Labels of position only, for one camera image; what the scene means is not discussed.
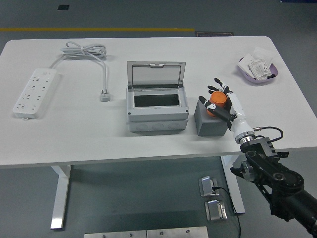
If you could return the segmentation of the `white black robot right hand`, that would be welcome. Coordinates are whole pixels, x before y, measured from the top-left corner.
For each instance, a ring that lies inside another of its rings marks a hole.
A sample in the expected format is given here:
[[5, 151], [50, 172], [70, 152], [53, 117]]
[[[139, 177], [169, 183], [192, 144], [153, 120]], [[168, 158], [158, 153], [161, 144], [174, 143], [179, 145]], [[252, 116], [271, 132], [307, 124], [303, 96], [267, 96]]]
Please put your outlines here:
[[224, 93], [226, 96], [226, 105], [224, 107], [218, 106], [203, 96], [199, 97], [199, 101], [208, 112], [227, 123], [227, 127], [233, 132], [233, 137], [237, 144], [254, 140], [255, 131], [248, 125], [244, 110], [237, 95], [220, 79], [215, 78], [214, 81], [219, 84], [220, 87], [217, 88], [209, 85], [209, 93]]

